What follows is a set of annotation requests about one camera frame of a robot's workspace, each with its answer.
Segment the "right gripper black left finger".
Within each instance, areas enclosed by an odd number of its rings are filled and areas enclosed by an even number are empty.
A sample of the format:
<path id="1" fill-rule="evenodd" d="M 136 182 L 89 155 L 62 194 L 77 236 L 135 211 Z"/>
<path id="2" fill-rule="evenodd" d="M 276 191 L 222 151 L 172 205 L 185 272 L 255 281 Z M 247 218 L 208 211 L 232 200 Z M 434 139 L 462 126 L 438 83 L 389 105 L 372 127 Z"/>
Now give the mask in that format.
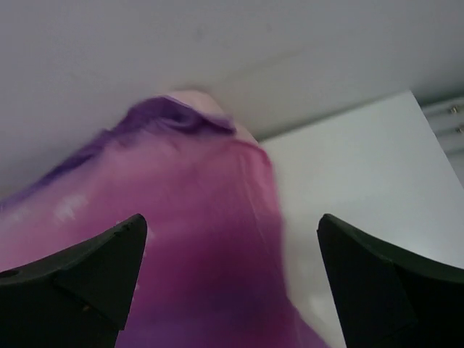
<path id="1" fill-rule="evenodd" d="M 2 347 L 114 347 L 146 246 L 136 214 L 40 260 L 1 272 Z"/>

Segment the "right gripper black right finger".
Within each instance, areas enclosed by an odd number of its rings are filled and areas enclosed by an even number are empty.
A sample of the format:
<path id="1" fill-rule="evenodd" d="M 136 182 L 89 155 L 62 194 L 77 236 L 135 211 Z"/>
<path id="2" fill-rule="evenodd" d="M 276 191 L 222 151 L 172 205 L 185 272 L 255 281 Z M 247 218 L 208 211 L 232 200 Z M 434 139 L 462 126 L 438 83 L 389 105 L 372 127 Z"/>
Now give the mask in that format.
<path id="1" fill-rule="evenodd" d="M 324 215 L 318 243 L 348 347 L 462 347 L 463 270 Z"/>

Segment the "pink purple pillowcase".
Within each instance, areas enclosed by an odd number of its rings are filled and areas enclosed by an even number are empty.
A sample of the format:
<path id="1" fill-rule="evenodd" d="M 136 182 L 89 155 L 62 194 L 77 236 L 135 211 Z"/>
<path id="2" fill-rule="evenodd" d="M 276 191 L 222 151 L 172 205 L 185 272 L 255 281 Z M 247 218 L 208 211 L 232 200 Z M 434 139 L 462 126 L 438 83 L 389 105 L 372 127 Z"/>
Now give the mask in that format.
<path id="1" fill-rule="evenodd" d="M 267 154 L 214 99 L 176 91 L 1 201 L 1 268 L 141 214 L 147 240 L 118 347 L 323 347 L 290 302 Z"/>

